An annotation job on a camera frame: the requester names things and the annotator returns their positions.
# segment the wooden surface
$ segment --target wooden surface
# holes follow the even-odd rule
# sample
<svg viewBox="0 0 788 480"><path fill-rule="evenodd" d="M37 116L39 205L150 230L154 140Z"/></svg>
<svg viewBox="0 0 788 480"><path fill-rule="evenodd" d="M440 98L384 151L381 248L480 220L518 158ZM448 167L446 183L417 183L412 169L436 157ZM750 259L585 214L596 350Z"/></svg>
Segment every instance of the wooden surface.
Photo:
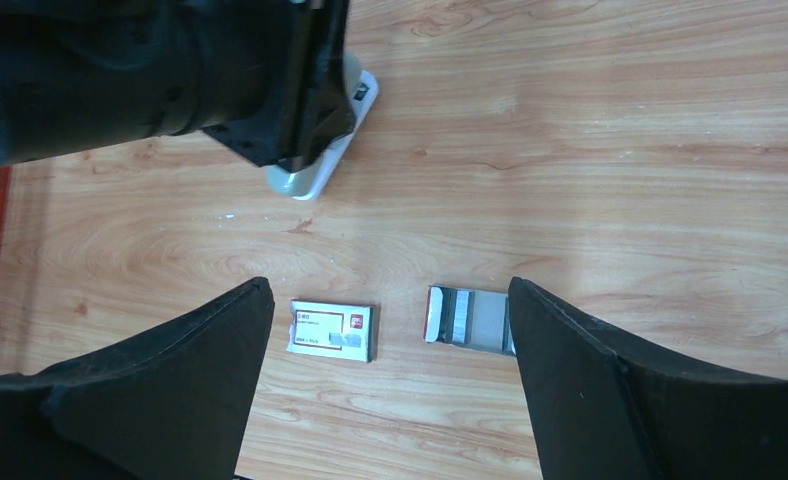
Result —
<svg viewBox="0 0 788 480"><path fill-rule="evenodd" d="M199 134L15 169L0 373L267 276L257 479L538 477L514 360L421 340L432 283L788 378L788 1L357 0L349 44L382 93L315 203ZM294 297L379 305L378 359L285 353Z"/></svg>

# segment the white box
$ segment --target white box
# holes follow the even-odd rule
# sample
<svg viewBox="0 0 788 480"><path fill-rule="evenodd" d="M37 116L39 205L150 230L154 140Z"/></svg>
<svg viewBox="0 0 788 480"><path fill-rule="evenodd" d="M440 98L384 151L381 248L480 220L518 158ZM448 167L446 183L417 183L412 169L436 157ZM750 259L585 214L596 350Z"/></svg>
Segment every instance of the white box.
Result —
<svg viewBox="0 0 788 480"><path fill-rule="evenodd" d="M371 361L373 307L294 300L291 314L289 352Z"/></svg>

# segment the white power strip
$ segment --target white power strip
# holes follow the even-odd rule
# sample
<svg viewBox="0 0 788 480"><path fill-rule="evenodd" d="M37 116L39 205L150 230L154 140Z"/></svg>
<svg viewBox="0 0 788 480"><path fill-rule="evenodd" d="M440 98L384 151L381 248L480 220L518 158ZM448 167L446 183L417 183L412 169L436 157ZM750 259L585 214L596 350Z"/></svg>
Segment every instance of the white power strip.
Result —
<svg viewBox="0 0 788 480"><path fill-rule="evenodd" d="M309 193L303 196L294 197L296 200L314 200L320 196L323 192L323 188L329 181L329 177L332 176L335 167L338 166L338 162L341 161L341 157L344 155L344 152L347 151L347 147L350 146L350 142L353 141L353 137L356 135L362 122L364 122L365 116L367 116L367 112L376 100L376 95L378 93L379 84L376 82L376 78L371 75L370 72L362 71L359 86L350 97L350 101L353 104L353 110L356 112L356 127L353 129L352 133L333 141L329 147L323 151L320 158L317 160L320 162L320 169L317 171L314 183L312 183L312 188L309 190Z"/></svg>

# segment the box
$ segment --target box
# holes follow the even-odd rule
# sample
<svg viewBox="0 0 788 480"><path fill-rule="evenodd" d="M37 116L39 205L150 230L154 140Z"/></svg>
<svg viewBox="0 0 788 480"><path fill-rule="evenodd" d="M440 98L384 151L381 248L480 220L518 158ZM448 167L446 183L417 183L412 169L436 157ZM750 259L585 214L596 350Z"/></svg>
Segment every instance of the box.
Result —
<svg viewBox="0 0 788 480"><path fill-rule="evenodd" d="M373 358L373 307L291 302L288 351L370 362Z"/></svg>
<svg viewBox="0 0 788 480"><path fill-rule="evenodd" d="M515 355L505 293L435 285L429 289L424 340Z"/></svg>

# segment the red square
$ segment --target red square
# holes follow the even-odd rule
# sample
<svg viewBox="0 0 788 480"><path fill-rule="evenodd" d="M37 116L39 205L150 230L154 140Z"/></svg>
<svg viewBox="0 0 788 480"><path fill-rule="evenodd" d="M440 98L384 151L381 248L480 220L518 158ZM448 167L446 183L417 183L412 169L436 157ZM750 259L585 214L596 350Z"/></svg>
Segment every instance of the red square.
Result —
<svg viewBox="0 0 788 480"><path fill-rule="evenodd" d="M354 313L350 316L350 328L362 328L364 325L365 317L359 315L358 313Z"/></svg>

